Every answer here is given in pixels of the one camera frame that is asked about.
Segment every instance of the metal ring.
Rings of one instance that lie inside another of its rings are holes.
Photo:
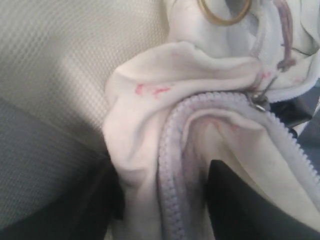
[[[225,20],[220,17],[217,17],[208,7],[206,4],[206,0],[198,0],[199,7],[203,14],[206,16],[206,18],[213,24],[220,25],[220,26],[230,26],[233,24],[237,24],[240,22],[249,12],[252,0],[245,0],[245,4],[241,12],[239,13],[238,16],[235,18],[232,18],[230,20]]]

